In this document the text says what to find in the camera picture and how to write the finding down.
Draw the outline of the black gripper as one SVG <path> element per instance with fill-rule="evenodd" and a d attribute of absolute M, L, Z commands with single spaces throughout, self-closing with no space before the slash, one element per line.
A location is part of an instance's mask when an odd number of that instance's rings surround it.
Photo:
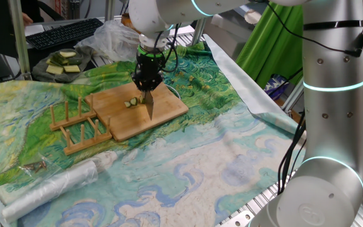
<path fill-rule="evenodd" d="M 164 56 L 156 55 L 153 57 L 152 54 L 148 55 L 137 55 L 137 65 L 135 68 L 135 73 L 132 75 L 132 81 L 137 86 L 140 91 L 147 91 L 147 82 L 143 75 L 149 76 L 148 78 L 148 90 L 155 90 L 160 83 L 163 82 L 163 75 L 157 74 L 159 68 L 163 65 Z"/>

